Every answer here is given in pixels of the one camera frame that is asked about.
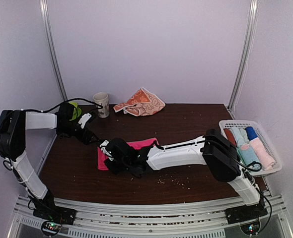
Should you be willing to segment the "pink microfiber towel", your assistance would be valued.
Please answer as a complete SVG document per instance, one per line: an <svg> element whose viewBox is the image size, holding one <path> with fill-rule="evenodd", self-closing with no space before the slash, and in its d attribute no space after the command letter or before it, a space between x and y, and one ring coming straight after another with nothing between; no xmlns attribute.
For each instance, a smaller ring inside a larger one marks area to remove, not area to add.
<svg viewBox="0 0 293 238"><path fill-rule="evenodd" d="M145 146L150 146L154 141L158 142L157 138L150 138L146 140L141 141L133 141L128 142L130 146L132 146L134 149L140 150L141 148ZM105 165L105 161L108 159L108 157L101 151L100 148L97 148L97 168L100 171L107 171L108 168Z"/></svg>

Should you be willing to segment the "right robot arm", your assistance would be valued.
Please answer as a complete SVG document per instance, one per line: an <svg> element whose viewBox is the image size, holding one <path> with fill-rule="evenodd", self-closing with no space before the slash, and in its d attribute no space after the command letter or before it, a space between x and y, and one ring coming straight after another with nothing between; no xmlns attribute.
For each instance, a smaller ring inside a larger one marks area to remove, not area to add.
<svg viewBox="0 0 293 238"><path fill-rule="evenodd" d="M146 170L204 165L214 179L228 183L241 197L244 204L226 210L229 223L257 219L268 214L263 192L252 172L262 170L262 164L254 151L242 145L243 152L215 129L193 140L161 146L157 141L135 149L121 138L104 140L98 146L107 157L106 167L114 174L129 171L140 177Z"/></svg>

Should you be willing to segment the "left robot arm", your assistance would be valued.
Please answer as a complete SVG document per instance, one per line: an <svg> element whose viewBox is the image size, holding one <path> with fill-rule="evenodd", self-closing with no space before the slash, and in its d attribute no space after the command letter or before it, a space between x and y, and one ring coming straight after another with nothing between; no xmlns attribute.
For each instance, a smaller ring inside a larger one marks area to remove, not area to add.
<svg viewBox="0 0 293 238"><path fill-rule="evenodd" d="M49 109L4 110L0 115L0 156L3 165L13 171L17 181L26 189L34 204L33 215L55 223L73 224L76 210L57 206L52 192L40 180L26 152L26 131L55 130L57 135L75 137L84 145L99 139L86 125L96 117L94 110L86 114L77 112L70 102Z"/></svg>

